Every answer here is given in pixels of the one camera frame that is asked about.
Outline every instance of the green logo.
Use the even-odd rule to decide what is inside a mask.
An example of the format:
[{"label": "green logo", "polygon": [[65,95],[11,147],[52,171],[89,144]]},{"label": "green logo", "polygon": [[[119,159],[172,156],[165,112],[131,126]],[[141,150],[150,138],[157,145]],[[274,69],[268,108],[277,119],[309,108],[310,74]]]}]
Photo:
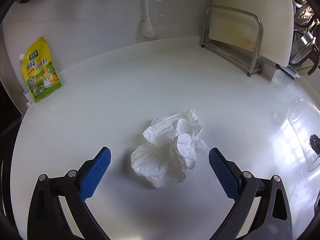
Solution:
[{"label": "green logo", "polygon": [[36,57],[38,57],[38,56],[39,56],[38,50],[36,49],[33,53],[31,53],[29,55],[29,60],[31,61],[31,60],[35,59]]}]

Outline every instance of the cartoon chicken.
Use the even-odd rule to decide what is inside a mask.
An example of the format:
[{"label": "cartoon chicken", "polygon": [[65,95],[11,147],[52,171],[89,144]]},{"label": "cartoon chicken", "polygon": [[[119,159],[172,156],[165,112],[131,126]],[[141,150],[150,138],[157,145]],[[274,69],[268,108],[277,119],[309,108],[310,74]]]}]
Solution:
[{"label": "cartoon chicken", "polygon": [[43,67],[43,74],[40,77],[40,80],[43,81],[46,88],[50,87],[56,79],[57,77],[51,74],[47,67]]}]

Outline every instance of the metal rack frame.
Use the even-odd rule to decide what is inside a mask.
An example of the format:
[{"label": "metal rack frame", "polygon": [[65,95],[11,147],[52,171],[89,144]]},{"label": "metal rack frame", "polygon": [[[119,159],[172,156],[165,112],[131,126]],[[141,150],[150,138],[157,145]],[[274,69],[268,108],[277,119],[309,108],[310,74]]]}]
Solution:
[{"label": "metal rack frame", "polygon": [[[253,51],[253,56],[251,59],[251,63],[248,64],[244,64],[243,61],[240,61],[238,58],[230,56],[226,53],[224,53],[223,51],[219,50],[216,46],[214,46],[212,43],[210,43],[210,41],[208,41],[207,38],[208,37],[208,12],[210,11],[211,8],[217,8],[217,9],[223,9],[223,10],[227,10],[227,11],[233,11],[233,12],[237,12],[240,14],[244,14],[247,15],[249,17],[252,17],[256,20],[257,24],[258,24],[258,36],[257,36],[257,41],[254,47],[254,51]],[[261,73],[262,67],[264,65],[265,59],[263,60],[263,63],[261,66],[256,65],[257,62],[257,58],[259,55],[259,51],[260,51],[260,47],[261,47],[261,43],[262,43],[262,37],[263,37],[263,25],[259,19],[258,16],[256,16],[255,14],[251,13],[251,12],[247,12],[244,10],[240,10],[240,9],[236,9],[236,8],[232,8],[232,7],[227,7],[227,6],[222,6],[222,5],[217,5],[217,4],[212,4],[209,5],[203,13],[203,33],[202,33],[202,43],[201,43],[201,47],[209,47],[211,51],[213,51],[214,53],[218,54],[219,56],[222,56],[223,58],[225,58],[226,60],[228,60],[229,62],[235,64],[237,67],[239,67],[240,69],[243,70],[247,70],[247,76],[250,77],[253,73]]]}]

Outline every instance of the blue textured pad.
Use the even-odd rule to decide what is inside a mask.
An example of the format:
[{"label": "blue textured pad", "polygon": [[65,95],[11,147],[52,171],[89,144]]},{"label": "blue textured pad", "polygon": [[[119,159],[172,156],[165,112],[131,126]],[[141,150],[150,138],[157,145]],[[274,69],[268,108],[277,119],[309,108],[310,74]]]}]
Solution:
[{"label": "blue textured pad", "polygon": [[97,158],[91,168],[87,171],[80,182],[80,198],[84,202],[87,198],[92,197],[103,174],[106,172],[111,162],[111,152],[104,147],[103,152]]},{"label": "blue textured pad", "polygon": [[216,174],[224,192],[228,198],[232,198],[234,201],[239,199],[239,182],[232,175],[228,167],[219,158],[219,155],[214,149],[211,149],[209,153],[209,163],[214,173]]}]

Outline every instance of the transparent plastic cup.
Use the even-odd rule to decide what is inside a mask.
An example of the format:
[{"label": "transparent plastic cup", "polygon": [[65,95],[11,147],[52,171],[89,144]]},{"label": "transparent plastic cup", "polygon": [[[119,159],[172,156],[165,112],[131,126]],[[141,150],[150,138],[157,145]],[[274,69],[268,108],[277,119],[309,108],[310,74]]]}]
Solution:
[{"label": "transparent plastic cup", "polygon": [[307,171],[313,171],[320,165],[320,111],[307,98],[298,96],[291,103],[288,120],[300,141]]}]

